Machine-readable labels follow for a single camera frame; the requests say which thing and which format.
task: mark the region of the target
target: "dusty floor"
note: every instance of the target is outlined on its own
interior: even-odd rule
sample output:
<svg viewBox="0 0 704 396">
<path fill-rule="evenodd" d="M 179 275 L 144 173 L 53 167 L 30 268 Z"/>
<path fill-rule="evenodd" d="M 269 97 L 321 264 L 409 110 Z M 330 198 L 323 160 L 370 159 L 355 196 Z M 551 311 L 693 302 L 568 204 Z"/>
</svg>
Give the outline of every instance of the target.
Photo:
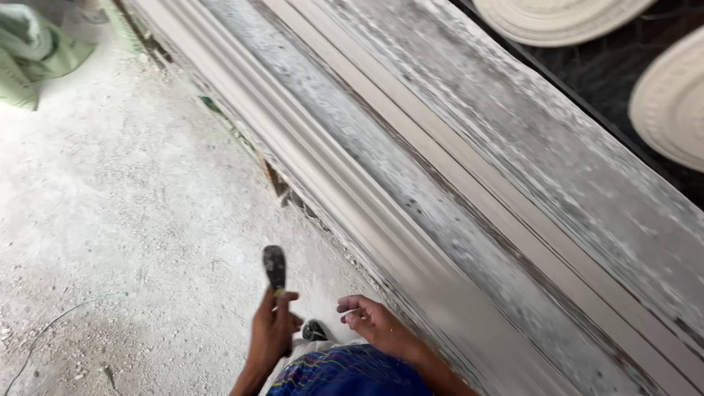
<svg viewBox="0 0 704 396">
<path fill-rule="evenodd" d="M 335 336 L 335 299 L 374 296 L 296 207 L 279 208 L 256 162 L 177 78 L 126 59 L 108 26 L 77 72 L 41 86 L 39 111 L 0 105 L 0 392 L 37 331 L 10 395 L 226 394 L 244 363 L 282 245 L 294 310 Z"/>
</svg>

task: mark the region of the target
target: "shoe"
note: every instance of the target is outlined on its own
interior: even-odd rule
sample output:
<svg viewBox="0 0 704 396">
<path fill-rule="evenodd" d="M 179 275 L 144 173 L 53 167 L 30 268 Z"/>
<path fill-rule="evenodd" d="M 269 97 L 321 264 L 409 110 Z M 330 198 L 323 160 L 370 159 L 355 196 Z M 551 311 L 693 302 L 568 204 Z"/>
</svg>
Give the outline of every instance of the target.
<svg viewBox="0 0 704 396">
<path fill-rule="evenodd" d="M 306 341 L 327 341 L 325 331 L 320 327 L 320 323 L 315 319 L 311 319 L 303 325 L 302 336 Z"/>
</svg>

